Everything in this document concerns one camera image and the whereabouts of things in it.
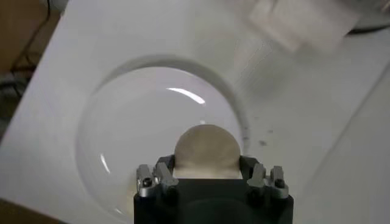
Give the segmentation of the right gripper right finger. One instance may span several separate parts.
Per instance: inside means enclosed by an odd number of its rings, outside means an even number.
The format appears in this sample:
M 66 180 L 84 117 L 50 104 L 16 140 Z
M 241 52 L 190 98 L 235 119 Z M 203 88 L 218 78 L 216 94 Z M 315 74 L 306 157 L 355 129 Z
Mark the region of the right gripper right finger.
M 256 158 L 240 156 L 239 169 L 250 190 L 258 196 L 289 197 L 289 187 L 284 179 L 282 166 L 274 166 L 268 175 L 265 166 Z

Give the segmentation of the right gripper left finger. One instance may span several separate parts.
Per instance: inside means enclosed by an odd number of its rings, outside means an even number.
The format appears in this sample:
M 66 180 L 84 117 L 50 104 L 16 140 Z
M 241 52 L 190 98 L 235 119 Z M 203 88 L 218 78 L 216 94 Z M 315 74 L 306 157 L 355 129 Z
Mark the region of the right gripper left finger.
M 141 164 L 136 170 L 136 188 L 140 197 L 155 197 L 157 190 L 166 197 L 175 196 L 179 180 L 173 176 L 175 156 L 163 156 L 150 168 Z

